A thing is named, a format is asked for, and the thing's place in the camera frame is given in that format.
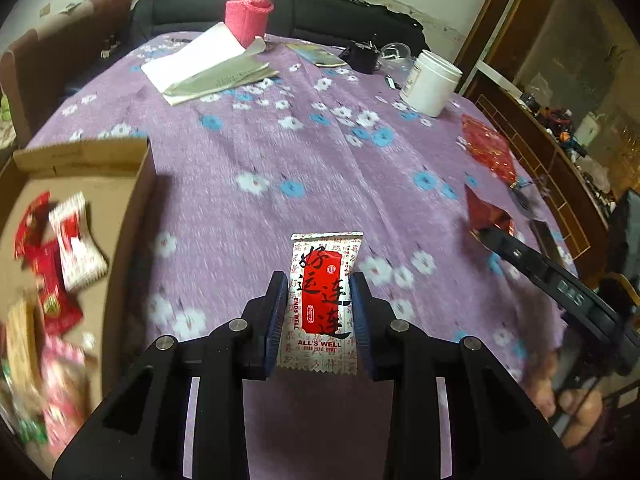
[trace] brown chair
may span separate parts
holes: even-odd
[[[131,0],[87,0],[14,41],[0,59],[0,85],[25,146],[58,108],[66,81],[100,59],[129,25]]]

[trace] black leather couch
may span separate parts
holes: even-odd
[[[204,31],[225,19],[227,0],[139,0],[131,11],[129,29],[112,56],[101,59],[65,86],[65,98],[150,38],[182,30]],[[347,46],[351,41],[376,46],[401,41],[414,56],[428,49],[422,25],[407,14],[384,6],[347,0],[271,0],[267,32],[314,43]]]

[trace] floral tablecloth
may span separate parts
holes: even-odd
[[[309,232],[363,231],[356,267],[374,295],[431,336],[477,335],[516,380],[528,353],[559,343],[552,302],[468,234],[465,184],[507,210],[518,238],[537,247],[506,187],[466,152],[461,115],[485,120],[471,102],[455,96],[432,119],[409,109],[384,71],[321,69],[271,38],[260,56],[278,77],[171,107],[140,66],[194,35],[131,52],[31,143],[151,140],[158,184],[130,271],[128,357],[163,333],[195,338],[237,317],[273,270],[289,269],[290,236]],[[536,187],[526,190],[555,230]],[[390,384],[361,374],[278,370],[246,383],[252,479],[381,478],[390,401]],[[192,395],[186,475],[193,413]]]

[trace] pink knitted thermos sleeve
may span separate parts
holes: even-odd
[[[225,25],[247,48],[256,36],[264,36],[267,18],[273,10],[269,0],[231,0],[226,3]]]

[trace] wooden cabinet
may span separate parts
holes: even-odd
[[[487,76],[478,72],[465,97],[502,133],[527,173],[546,189],[551,209],[574,258],[580,279],[595,288],[604,272],[608,225],[580,173],[532,115]]]

